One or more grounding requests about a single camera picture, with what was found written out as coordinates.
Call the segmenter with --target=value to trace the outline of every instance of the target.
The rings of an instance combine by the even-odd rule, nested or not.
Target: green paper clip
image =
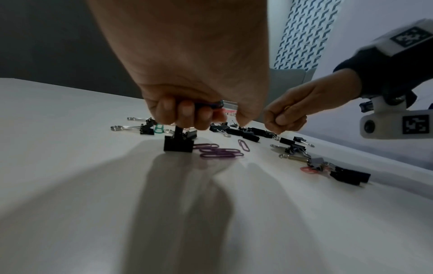
[[[153,130],[155,133],[164,133],[164,125],[157,124]]]

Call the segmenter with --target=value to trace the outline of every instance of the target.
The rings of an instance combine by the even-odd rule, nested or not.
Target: black sleeve
[[[372,47],[359,51],[335,70],[352,69],[361,78],[361,97],[406,94],[433,79],[433,38],[391,57]]]

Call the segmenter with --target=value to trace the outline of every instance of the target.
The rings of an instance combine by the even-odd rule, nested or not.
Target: hand
[[[265,126],[277,134],[298,131],[307,115],[340,107],[358,97],[361,88],[359,76],[350,69],[291,88],[265,108]]]
[[[266,0],[88,0],[109,44],[155,120],[204,130],[238,103],[237,121],[260,114],[268,89]]]

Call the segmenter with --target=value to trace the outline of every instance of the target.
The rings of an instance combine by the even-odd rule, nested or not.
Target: white table
[[[372,182],[303,173],[265,138],[201,160],[109,130],[129,116],[142,100],[0,79],[2,274],[433,273],[433,172],[309,137]]]

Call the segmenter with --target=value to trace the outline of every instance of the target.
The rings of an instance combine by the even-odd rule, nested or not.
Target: patterned curtain
[[[317,67],[343,0],[294,0],[274,69]]]

